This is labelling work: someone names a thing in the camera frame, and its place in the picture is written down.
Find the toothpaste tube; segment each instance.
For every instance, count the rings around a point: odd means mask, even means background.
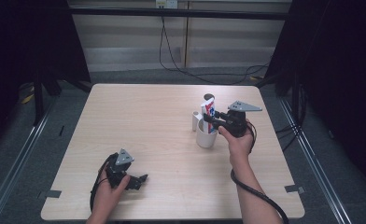
[[[203,114],[207,114],[213,118],[215,116],[215,98],[212,97],[209,100],[203,102],[201,104],[201,109]],[[215,130],[215,128],[211,123],[204,121],[203,130],[204,133],[212,133]]]

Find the cable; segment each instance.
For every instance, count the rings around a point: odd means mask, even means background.
[[[267,202],[268,204],[270,204],[278,213],[279,215],[282,217],[283,223],[288,224],[289,223],[289,219],[286,216],[285,212],[282,210],[282,208],[275,203],[273,200],[271,200],[269,197],[267,197],[267,195],[251,188],[250,186],[242,183],[241,181],[239,181],[236,176],[235,176],[235,172],[232,170],[231,171],[231,178],[232,181],[238,185],[239,187],[241,187],[242,189],[246,190],[249,193],[252,193],[253,195],[259,197],[260,199],[264,200],[265,202]]]
[[[166,39],[166,42],[167,42],[167,45],[168,45],[169,54],[170,54],[170,57],[172,59],[172,63],[174,64],[174,67],[175,68],[167,68],[167,67],[165,67],[165,65],[163,65],[162,60],[161,60],[161,55],[162,55],[162,42],[163,42],[163,36],[164,36],[164,34],[165,34],[165,39]],[[229,73],[225,73],[225,74],[199,74],[199,75],[194,75],[194,74],[192,74],[190,72],[183,71],[179,67],[177,67],[176,62],[174,60],[174,57],[172,55],[171,46],[169,44],[169,39],[168,39],[168,34],[166,33],[166,29],[165,29],[164,17],[162,17],[162,35],[161,35],[161,43],[160,43],[160,49],[159,49],[159,61],[160,61],[160,65],[164,69],[166,69],[168,71],[171,71],[171,72],[180,72],[183,75],[186,75],[186,76],[189,76],[189,77],[195,77],[195,78],[200,79],[201,81],[208,82],[208,83],[215,84],[215,85],[235,85],[235,84],[239,84],[239,83],[245,81],[245,79],[247,78],[247,76],[252,75],[252,74],[255,74],[255,73],[258,73],[263,68],[268,67],[268,64],[269,64],[269,63],[266,63],[266,64],[263,64],[263,65],[253,65],[253,66],[250,66],[244,72],[244,74],[229,74]],[[254,67],[259,67],[259,69],[255,70],[253,72],[248,73],[248,71],[250,69],[254,68]],[[242,77],[242,78],[239,79],[239,80],[237,80],[237,81],[231,82],[231,83],[219,83],[219,82],[214,82],[214,81],[210,81],[210,80],[204,79],[204,78],[202,78],[202,76],[239,76],[239,77]]]

